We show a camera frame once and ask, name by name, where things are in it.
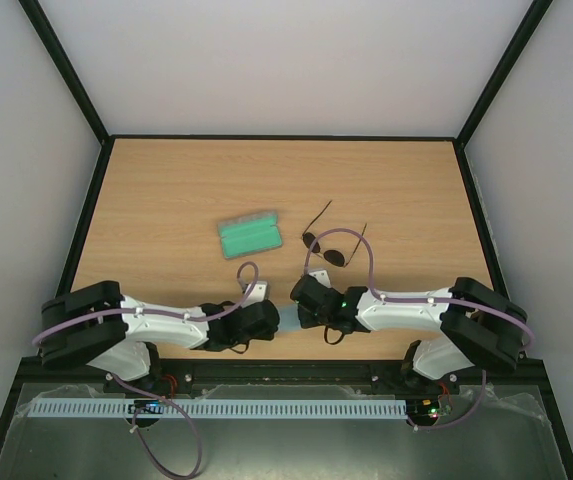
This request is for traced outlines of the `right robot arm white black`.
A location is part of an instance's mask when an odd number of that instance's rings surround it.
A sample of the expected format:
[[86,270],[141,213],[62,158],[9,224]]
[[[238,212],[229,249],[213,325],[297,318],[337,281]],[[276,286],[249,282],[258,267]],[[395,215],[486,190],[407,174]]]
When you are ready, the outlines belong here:
[[410,344],[396,382],[421,392],[459,370],[477,367],[508,375],[532,336],[527,314],[508,298],[469,278],[427,292],[373,292],[366,286],[340,292],[320,274],[302,276],[290,298],[304,329],[324,327],[345,337],[383,330],[436,335]]

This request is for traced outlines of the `grey glasses case green lining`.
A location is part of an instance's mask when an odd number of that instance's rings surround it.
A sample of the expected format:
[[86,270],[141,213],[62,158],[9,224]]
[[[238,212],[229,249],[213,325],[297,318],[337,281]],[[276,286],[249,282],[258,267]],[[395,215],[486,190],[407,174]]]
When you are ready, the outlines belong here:
[[223,257],[227,260],[281,248],[282,236],[275,210],[255,212],[217,223]]

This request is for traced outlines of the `light blue cleaning cloth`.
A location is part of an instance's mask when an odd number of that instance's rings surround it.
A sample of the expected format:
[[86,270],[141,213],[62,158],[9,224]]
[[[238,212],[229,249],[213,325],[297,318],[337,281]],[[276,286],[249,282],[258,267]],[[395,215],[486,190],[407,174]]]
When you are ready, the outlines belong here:
[[301,329],[297,304],[278,307],[277,311],[279,314],[279,333],[292,333]]

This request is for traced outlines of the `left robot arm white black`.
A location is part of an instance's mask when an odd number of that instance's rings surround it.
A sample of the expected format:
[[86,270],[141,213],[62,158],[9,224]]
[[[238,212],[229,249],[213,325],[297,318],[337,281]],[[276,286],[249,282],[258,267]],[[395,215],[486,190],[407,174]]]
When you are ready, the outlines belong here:
[[34,343],[47,370],[87,365],[134,381],[157,373],[160,343],[222,352],[273,340],[280,317],[266,284],[246,291],[250,297],[240,305],[172,308],[138,301],[124,295],[118,282],[102,281],[44,303]]

